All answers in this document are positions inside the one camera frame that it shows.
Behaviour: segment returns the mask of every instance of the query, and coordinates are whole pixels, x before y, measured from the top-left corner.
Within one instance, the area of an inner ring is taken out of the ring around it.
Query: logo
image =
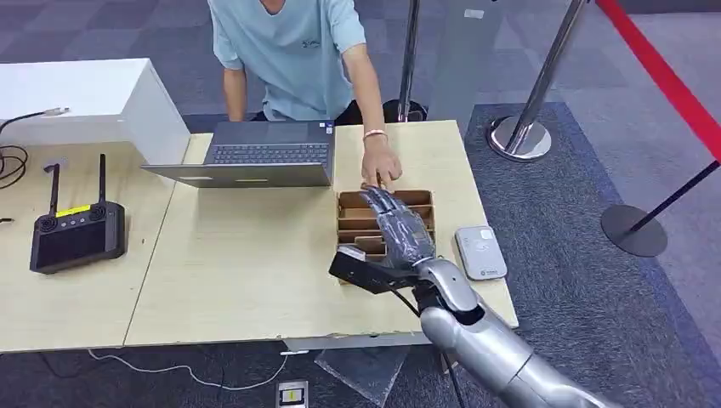
[[[318,48],[321,46],[320,41],[316,40],[305,40],[303,41],[303,48]]]

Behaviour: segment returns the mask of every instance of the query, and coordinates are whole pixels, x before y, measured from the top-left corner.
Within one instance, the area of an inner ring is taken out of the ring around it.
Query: bracelet
[[[365,142],[366,139],[370,138],[371,136],[375,136],[375,135],[377,135],[377,134],[382,134],[383,136],[385,136],[385,139],[388,140],[388,134],[385,133],[384,130],[381,130],[381,129],[373,129],[373,130],[367,131],[366,134],[363,135],[363,141]]]

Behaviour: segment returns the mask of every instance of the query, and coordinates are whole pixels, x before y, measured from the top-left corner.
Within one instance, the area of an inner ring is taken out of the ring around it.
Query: black stanchion base
[[[398,99],[391,99],[383,104],[383,116],[386,123],[398,122]],[[418,102],[412,100],[408,109],[408,122],[425,122],[428,119],[428,111]]]
[[[601,216],[601,228],[608,239],[632,255],[653,258],[666,250],[668,237],[661,223],[652,219],[637,232],[631,232],[646,211],[631,206],[613,206]]]

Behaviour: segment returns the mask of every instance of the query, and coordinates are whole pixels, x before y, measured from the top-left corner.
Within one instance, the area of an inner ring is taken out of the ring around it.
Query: light wooden tabletop
[[[150,262],[173,185],[139,168],[130,143],[28,149],[25,177],[0,190],[0,352],[120,346]],[[52,177],[61,159],[58,209],[98,201],[99,154],[107,157],[107,199],[126,208],[128,252],[121,258],[42,275],[30,271],[33,223],[48,213]]]
[[[395,187],[433,192],[438,253],[458,263],[456,229],[486,221],[456,123],[389,125],[389,134],[404,169]],[[392,294],[374,296],[327,273],[336,193],[361,183],[361,135],[361,127],[337,129],[333,190],[177,184],[125,344],[419,332]],[[195,135],[185,162],[202,162],[210,138]],[[474,288],[518,325],[505,280]]]

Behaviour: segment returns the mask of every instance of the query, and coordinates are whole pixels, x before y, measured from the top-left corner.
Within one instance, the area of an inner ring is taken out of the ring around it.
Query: white box
[[[0,65],[0,119],[68,107],[8,125],[0,145],[130,141],[150,164],[183,162],[190,132],[149,59]]]

